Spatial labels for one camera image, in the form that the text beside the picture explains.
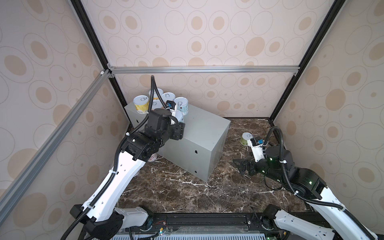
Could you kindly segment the aluminium left side rail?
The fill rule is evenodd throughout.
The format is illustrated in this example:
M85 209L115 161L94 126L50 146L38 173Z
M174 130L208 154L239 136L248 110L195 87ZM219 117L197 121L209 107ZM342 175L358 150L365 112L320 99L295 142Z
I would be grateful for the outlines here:
M87 91L76 102L74 107L64 117L59 126L56 127L44 144L38 149L31 161L24 167L22 172L10 185L9 189L1 198L1 225L4 224L5 220L9 217L10 213L16 207L22 196L56 151L59 144L74 126L80 115L89 105L104 82L109 78L111 72L112 71L108 69L103 70L103 73L100 74L89 86Z

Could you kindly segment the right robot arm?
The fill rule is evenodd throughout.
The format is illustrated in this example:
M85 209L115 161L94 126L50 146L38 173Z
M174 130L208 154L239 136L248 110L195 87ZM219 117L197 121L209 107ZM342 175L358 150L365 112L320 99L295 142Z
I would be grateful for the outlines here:
M235 159L241 175L261 174L281 184L295 197L313 207L330 225L315 225L295 217L275 205L268 205L260 216L254 214L266 231L277 228L306 240L382 240L364 226L334 195L327 183L314 171L295 166L292 154L284 147L281 129L270 128L265 139L243 133L242 141L252 150L252 157Z

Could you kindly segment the blue label can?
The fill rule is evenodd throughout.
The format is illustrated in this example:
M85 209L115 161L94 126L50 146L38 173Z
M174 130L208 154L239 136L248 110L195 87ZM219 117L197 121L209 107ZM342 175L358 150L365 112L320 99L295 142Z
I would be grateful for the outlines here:
M174 102L176 103L177 110L180 111L184 116L189 113L189 101L187 98L177 97L174 99Z
M175 110L173 116L178 120L179 123L184 123L184 115L181 111Z

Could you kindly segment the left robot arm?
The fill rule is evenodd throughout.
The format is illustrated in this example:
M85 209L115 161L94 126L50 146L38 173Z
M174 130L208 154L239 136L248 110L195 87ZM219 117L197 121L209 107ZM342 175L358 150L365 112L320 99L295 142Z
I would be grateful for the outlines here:
M176 118L175 103L168 101L162 109L152 108L154 96L158 94L155 77L151 76L147 115L121 140L113 166L97 190L82 205L72 207L70 214L75 220L63 233L63 240L78 224L83 224L83 230L89 234L90 240L110 240L121 230L151 226L153 218L144 208L120 209L116 204L153 154L168 140L178 141L183 138L185 123Z

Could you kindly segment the grey metal cabinet box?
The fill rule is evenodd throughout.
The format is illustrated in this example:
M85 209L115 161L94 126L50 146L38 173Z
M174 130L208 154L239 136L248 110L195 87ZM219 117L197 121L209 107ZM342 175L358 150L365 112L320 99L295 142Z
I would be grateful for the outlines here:
M169 110L149 108L142 123L135 121L136 128L125 134L115 154L114 170L121 172L123 179L131 179L134 173L154 153L207 181L218 163L230 121L217 115L189 107L184 116L185 130L181 140L169 139L169 127L178 120Z

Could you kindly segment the pink label can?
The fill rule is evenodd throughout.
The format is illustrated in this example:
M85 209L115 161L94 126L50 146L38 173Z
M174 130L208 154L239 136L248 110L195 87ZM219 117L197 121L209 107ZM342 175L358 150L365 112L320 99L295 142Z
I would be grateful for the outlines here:
M152 110L155 110L155 109L163 109L164 106L162 105L161 101L156 99L156 100L153 100L153 103L152 103Z
M174 99L176 98L176 95L172 92L166 92L166 93L163 93L161 97L164 103L166 104L167 101L174 101Z

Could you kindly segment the pink can behind cabinet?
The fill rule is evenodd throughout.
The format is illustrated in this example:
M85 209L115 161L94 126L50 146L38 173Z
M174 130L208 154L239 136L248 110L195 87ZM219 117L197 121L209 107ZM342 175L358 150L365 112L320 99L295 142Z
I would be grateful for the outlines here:
M158 159L158 154L154 153L151 155L151 157L148 159L148 162L154 162Z

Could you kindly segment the black corner post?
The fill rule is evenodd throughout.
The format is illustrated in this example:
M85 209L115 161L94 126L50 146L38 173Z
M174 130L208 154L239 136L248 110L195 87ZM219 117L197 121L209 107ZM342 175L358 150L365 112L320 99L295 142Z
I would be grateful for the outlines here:
M321 25L318 29L318 31L315 34L314 39L309 45L309 48L307 49L306 53L304 54L303 59L301 60L299 64L299 70L296 74L293 75L291 80L289 81L288 86L286 87L285 91L283 92L281 98L278 101L278 104L276 105L275 109L273 110L271 116L269 117L270 124L273 124L274 121L277 119L279 113L281 112L283 106L285 105L287 99L291 95L293 89L297 85L300 77L304 73L306 67L310 63L311 59L315 55L316 51L318 50L320 44L324 40L326 34L330 30L332 24L336 20L338 14L340 13L341 9L345 5L347 1L345 0L336 0L331 5L330 10L325 15L324 20L321 22Z
M82 1L79 0L70 0L71 5L73 6L75 13L77 17L79 18L80 23L83 26L83 29L93 47L93 50L95 51L97 58L99 62L101 63L103 69L105 70L111 70L112 67L109 64L109 61L106 57L106 54L103 50L103 47L101 45L101 42L99 41L99 38L93 28L93 25L88 17L88 14L86 13L85 7L82 3ZM120 101L120 104L122 107L125 107L127 105L127 101L123 95L123 92L120 88L120 85L118 84L118 81L116 77L111 73L111 77L109 77L109 81L113 87L113 90L115 91L115 94L117 95L118 100Z

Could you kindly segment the small yellow label can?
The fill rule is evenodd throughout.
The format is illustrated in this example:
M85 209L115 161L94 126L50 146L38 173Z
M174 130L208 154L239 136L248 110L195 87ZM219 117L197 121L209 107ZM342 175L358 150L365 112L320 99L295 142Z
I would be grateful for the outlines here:
M158 100L162 95L164 94L164 91L162 89L154 90L154 100Z

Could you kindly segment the horizontal aluminium back rail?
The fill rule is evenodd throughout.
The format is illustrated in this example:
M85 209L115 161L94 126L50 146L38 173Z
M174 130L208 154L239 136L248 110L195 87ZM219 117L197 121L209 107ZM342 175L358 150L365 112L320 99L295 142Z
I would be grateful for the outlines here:
M113 67L113 74L297 73L299 66Z

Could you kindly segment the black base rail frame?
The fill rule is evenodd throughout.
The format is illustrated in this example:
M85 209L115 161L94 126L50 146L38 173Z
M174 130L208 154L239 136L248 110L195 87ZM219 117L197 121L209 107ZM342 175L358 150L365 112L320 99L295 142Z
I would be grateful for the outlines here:
M213 231L219 235L232 234L235 239L242 231L264 235L265 239L287 239L297 235L306 240L340 240L341 231L330 221L315 213L290 214L275 205L268 205L262 213L164 213L154 214L148 209L112 208L106 215L97 216L96 209L82 211L78 205L71 209L76 218L73 223L82 223L89 239L110 240L119 231L146 234L148 240L162 234L179 234L189 230L199 238Z

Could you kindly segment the green label can far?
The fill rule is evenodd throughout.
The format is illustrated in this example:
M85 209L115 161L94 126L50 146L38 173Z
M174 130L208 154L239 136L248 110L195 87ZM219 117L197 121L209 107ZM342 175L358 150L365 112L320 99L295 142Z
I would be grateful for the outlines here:
M242 134L242 137L241 137L241 144L243 146L248 146L248 140L250 140L252 138L253 138L253 134L248 133L248 132L244 132Z

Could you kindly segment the black right corner post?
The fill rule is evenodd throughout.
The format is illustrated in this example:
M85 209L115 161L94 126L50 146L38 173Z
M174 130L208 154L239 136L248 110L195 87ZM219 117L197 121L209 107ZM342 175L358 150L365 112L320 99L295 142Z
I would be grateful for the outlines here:
M278 101L278 104L276 105L275 109L273 110L271 116L269 117L270 124L273 124L274 121L277 119L279 113L281 112L283 106L285 105L287 99L291 95L293 89L297 85L300 77L304 73L306 67L310 63L311 59L315 55L316 51L318 50L320 44L324 40L326 34L330 30L332 24L336 20L338 14L340 13L341 9L345 5L347 1L345 0L336 0L331 5L330 10L325 15L324 20L321 22L321 25L318 29L318 31L315 34L314 39L309 45L309 48L307 49L306 53L304 54L303 59L301 60L299 64L299 70L296 74L293 75L291 80L289 81L288 86L286 87L285 91L283 92L281 98Z

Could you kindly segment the black left corner post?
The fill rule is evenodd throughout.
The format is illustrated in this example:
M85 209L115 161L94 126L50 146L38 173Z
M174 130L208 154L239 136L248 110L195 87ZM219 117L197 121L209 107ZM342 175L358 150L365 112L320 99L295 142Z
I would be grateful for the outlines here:
M106 54L103 50L103 47L101 45L101 42L99 41L99 38L93 28L93 25L88 17L88 14L86 13L85 7L82 3L82 1L79 0L70 0L71 5L73 6L75 13L77 17L79 18L80 23L83 26L83 29L93 47L93 50L95 51L97 58L99 62L101 63L103 69L105 70L111 70L112 67L109 64L109 61L106 57ZM111 77L109 77L109 81L113 87L113 90L115 91L115 94L117 95L118 100L120 101L120 104L122 107L125 107L127 105L127 101L123 95L123 92L120 88L120 85L118 84L118 81L116 77L111 73Z

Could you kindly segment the tall yellow label can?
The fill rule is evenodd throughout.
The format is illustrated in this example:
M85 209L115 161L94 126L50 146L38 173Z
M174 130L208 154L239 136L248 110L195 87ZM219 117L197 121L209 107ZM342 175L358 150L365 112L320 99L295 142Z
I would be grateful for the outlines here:
M149 97L145 95L139 95L133 99L136 111L139 114L147 114L149 110Z

